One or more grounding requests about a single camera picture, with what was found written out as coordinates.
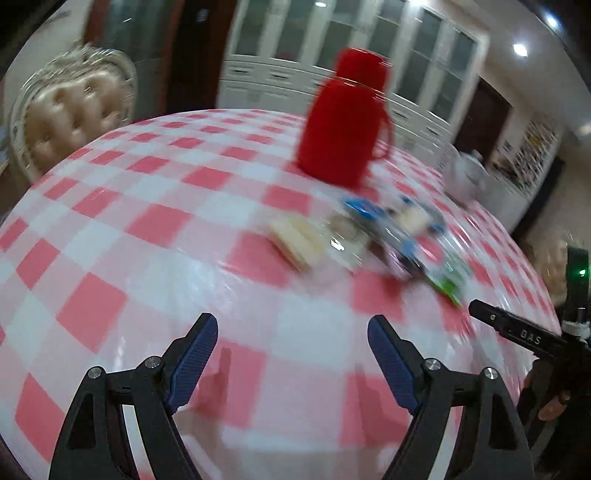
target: ceiling light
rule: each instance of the ceiling light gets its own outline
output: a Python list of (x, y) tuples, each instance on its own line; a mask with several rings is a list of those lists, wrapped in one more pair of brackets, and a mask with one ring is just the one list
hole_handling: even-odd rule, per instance
[(517, 55), (520, 57), (527, 57), (527, 48), (525, 48), (523, 43), (515, 43), (513, 45), (513, 50), (515, 50), (515, 53), (517, 53)]
[(577, 130), (577, 134), (580, 137), (586, 137), (587, 135), (591, 134), (591, 122), (588, 122), (579, 127), (579, 129)]
[(558, 27), (558, 20), (556, 20), (552, 15), (546, 15), (546, 23), (550, 28)]

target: table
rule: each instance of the table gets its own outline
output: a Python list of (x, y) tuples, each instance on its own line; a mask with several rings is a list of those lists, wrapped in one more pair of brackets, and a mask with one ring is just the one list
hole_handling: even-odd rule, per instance
[[(380, 478), (410, 417), (369, 349), (375, 313), (448, 368), (494, 366), (517, 398), (528, 352), (426, 284), (397, 283), (369, 255), (355, 275), (309, 288), (272, 247), (271, 219), (322, 218), (343, 194), (290, 162), (303, 122), (258, 110), (143, 121), (75, 152), (17, 204), (0, 229), (0, 432), (32, 479), (47, 477), (88, 368), (135, 368), (201, 312), (217, 317), (219, 341), (175, 420), (206, 478)], [(439, 173), (401, 151), (375, 169), (358, 193), (394, 189), (444, 213), (442, 241), (473, 270), (470, 299), (558, 331), (543, 283), (485, 209), (456, 206)]]

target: metal bolt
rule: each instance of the metal bolt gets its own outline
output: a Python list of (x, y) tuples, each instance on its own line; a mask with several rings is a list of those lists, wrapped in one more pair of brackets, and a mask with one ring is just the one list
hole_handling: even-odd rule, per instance
[(101, 374), (102, 370), (100, 367), (92, 367), (90, 370), (88, 370), (88, 378), (99, 378)]
[(491, 380), (494, 380), (495, 378), (497, 378), (499, 376), (499, 372), (496, 371), (492, 367), (486, 367), (484, 369), (484, 375), (486, 378), (490, 378)]
[(160, 357), (156, 355), (148, 357), (144, 362), (144, 365), (148, 368), (156, 368), (157, 366), (159, 366), (159, 364)]
[(427, 358), (425, 360), (425, 366), (428, 370), (439, 370), (441, 368), (441, 363), (436, 358)]

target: upholstered chair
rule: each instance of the upholstered chair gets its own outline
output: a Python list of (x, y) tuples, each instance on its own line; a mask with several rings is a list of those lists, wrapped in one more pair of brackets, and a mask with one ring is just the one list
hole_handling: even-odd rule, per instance
[(21, 88), (9, 122), (11, 159), (34, 183), (71, 153), (130, 123), (136, 92), (135, 67), (124, 53), (75, 45)]

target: red thermos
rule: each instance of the red thermos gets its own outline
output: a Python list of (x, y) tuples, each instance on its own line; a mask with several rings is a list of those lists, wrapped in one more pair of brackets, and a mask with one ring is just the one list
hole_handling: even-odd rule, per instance
[[(335, 76), (310, 110), (296, 156), (300, 169), (328, 183), (356, 187), (371, 160), (389, 156), (392, 126), (381, 92), (390, 67), (375, 53), (342, 51)], [(374, 157), (382, 126), (388, 131), (388, 146)]]

